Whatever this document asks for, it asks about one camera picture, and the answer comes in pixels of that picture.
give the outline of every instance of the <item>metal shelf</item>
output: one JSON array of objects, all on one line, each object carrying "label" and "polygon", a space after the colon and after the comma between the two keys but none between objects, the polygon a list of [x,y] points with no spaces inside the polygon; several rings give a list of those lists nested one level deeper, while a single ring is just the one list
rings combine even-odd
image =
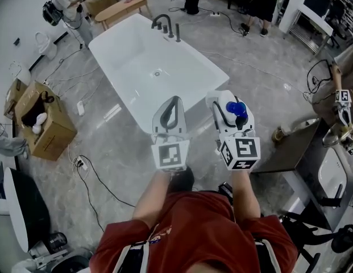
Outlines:
[{"label": "metal shelf", "polygon": [[297,39],[305,43],[307,47],[310,48],[314,53],[319,50],[319,46],[313,40],[311,40],[310,37],[308,37],[303,31],[301,31],[299,27],[292,27],[290,29],[290,33]]}]

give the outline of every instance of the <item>tiled floor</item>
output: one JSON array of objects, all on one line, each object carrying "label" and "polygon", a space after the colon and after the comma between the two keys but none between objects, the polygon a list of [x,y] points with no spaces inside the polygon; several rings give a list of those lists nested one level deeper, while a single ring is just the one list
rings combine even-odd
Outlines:
[{"label": "tiled floor", "polygon": [[[203,51],[230,76],[228,89],[240,97],[255,116],[262,160],[265,160],[274,149],[270,140],[272,131],[281,122],[292,122],[312,112],[301,94],[306,90],[306,74],[314,63],[309,63],[311,53],[293,37],[283,39],[276,27],[262,38],[256,22],[250,34],[242,37],[231,30],[228,19],[223,15],[212,18],[202,10],[196,16],[188,16],[181,11],[168,12],[170,7],[183,7],[183,1],[149,0],[149,6],[154,16],[169,14],[173,23],[181,25],[181,38]],[[235,10],[228,10],[225,0],[200,0],[199,6],[228,14],[235,29],[245,19]],[[59,43],[57,57],[53,61],[43,59],[32,71],[33,78],[42,82],[61,58],[77,48],[78,42],[73,37],[65,37]],[[23,169],[35,178],[45,199],[53,230],[65,233],[73,247],[96,247],[102,232],[89,206],[84,184],[72,172],[70,159],[79,154],[89,157],[111,191],[132,204],[137,202],[155,171],[150,136],[139,128],[116,90],[97,67],[91,52],[85,49],[65,60],[49,78],[51,87],[61,95],[78,134],[57,162],[30,157],[22,163]],[[65,81],[93,70],[92,74]],[[85,102],[85,115],[79,117],[76,103],[91,94]],[[117,104],[121,107],[118,114],[105,121],[105,115]],[[216,189],[229,178],[224,163],[214,152],[215,133],[211,119],[200,129],[192,131],[189,164],[196,177],[197,189]],[[251,176],[251,179],[265,215],[278,212],[292,194],[281,175]],[[132,208],[115,200],[96,180],[94,173],[89,174],[86,182],[103,227],[130,218]],[[342,220],[342,225],[348,223],[353,223],[353,210],[350,208]],[[321,257],[321,265],[316,272],[324,272],[330,266],[334,269],[339,264],[341,256],[332,253],[329,247],[312,250],[327,252]],[[306,262],[299,260],[296,272],[305,272],[306,267]]]}]

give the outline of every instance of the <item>black faucet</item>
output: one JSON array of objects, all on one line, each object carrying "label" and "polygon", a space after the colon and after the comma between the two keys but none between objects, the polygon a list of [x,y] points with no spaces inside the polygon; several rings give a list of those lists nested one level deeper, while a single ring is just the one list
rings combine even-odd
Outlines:
[{"label": "black faucet", "polygon": [[151,28],[155,28],[156,26],[156,23],[157,23],[157,20],[161,17],[166,17],[167,19],[167,22],[169,24],[169,38],[173,38],[174,37],[174,34],[172,33],[172,28],[171,28],[171,19],[170,19],[170,16],[167,15],[167,14],[160,14],[159,16],[157,16],[153,21],[152,21],[152,25],[151,25]]}]

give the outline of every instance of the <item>small bottle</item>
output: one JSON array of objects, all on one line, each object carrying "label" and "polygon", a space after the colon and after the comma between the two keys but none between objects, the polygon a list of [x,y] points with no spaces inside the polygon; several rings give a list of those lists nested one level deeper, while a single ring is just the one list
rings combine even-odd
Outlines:
[{"label": "small bottle", "polygon": [[246,104],[243,102],[228,102],[226,109],[230,113],[234,113],[237,117],[248,118]]}]

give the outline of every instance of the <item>wooden bench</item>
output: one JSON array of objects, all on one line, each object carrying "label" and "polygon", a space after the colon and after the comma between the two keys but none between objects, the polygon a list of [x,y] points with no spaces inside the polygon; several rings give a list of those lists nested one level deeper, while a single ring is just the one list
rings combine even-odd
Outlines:
[{"label": "wooden bench", "polygon": [[122,0],[99,12],[95,17],[95,21],[102,23],[104,30],[107,30],[112,22],[123,18],[136,9],[139,9],[139,12],[142,13],[142,6],[146,7],[150,17],[152,18],[151,11],[147,5],[147,0]]}]

